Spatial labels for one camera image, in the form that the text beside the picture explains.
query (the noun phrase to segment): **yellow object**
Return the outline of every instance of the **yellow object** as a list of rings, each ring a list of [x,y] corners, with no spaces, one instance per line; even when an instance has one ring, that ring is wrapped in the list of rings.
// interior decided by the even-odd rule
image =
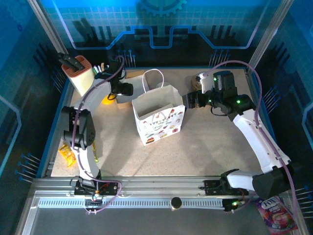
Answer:
[[[96,163],[98,163],[99,160],[98,160],[97,154],[96,154],[96,144],[95,144],[94,142],[92,143],[92,151],[93,151],[94,161],[95,161]]]
[[[67,167],[69,168],[71,165],[73,165],[76,162],[76,158],[74,153],[72,152],[71,148],[64,144],[60,149],[59,153],[65,158],[67,161]]]
[[[112,94],[112,95],[107,95],[103,100],[102,100],[102,103],[103,104],[113,104],[115,100],[115,95]]]

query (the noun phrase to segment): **cardboard box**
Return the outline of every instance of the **cardboard box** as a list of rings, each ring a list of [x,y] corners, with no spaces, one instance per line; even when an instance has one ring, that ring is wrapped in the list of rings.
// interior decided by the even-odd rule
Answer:
[[[116,103],[119,109],[124,109],[127,107],[132,107],[132,100],[136,99],[138,96],[144,93],[142,87],[142,76],[144,74],[144,70],[135,71],[135,72],[128,72],[127,77],[124,82],[131,83],[134,87],[134,94],[132,96],[123,96],[118,95],[116,97]],[[146,91],[149,91],[149,86],[144,78],[143,80]]]

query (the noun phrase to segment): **gear logo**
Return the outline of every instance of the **gear logo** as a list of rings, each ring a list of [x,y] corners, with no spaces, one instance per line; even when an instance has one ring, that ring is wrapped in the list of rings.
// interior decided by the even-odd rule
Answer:
[[[163,17],[163,15],[170,16],[170,13],[175,14],[186,3],[186,0],[141,0],[140,7],[148,14],[152,13],[153,16]]]

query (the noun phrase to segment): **bag handle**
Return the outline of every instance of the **bag handle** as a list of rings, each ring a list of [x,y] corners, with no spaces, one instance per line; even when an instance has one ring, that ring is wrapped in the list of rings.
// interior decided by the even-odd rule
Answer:
[[[143,73],[143,75],[142,75],[142,86],[143,86],[143,90],[145,91],[145,93],[147,93],[147,92],[146,92],[145,84],[143,83],[143,78],[145,77],[145,74],[146,74],[147,72],[150,72],[150,71],[153,71],[153,70],[159,71],[159,73],[161,73],[162,79],[163,79],[163,82],[162,82],[162,86],[161,86],[161,87],[163,87],[163,85],[164,85],[164,75],[162,74],[162,72],[161,72],[160,70],[158,70],[158,69],[147,70],[147,71],[145,71],[145,72]]]

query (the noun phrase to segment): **glass panel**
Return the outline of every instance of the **glass panel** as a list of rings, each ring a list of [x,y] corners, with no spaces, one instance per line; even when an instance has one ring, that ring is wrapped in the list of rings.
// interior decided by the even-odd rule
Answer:
[[[265,103],[277,142],[291,160],[301,162],[304,167],[303,174],[295,179],[296,189],[304,185],[312,188],[313,181],[312,9],[310,0],[293,2],[257,66],[264,87],[264,100],[272,99],[272,102]],[[275,88],[274,92],[266,95],[272,88]],[[312,220],[307,220],[312,233]]]
[[[248,62],[279,0],[42,1],[68,51],[128,67]]]
[[[56,52],[27,1],[4,3],[0,4],[0,233],[14,234],[38,166],[38,160],[21,155],[30,152],[41,158],[64,83],[55,78],[56,64],[50,59]]]

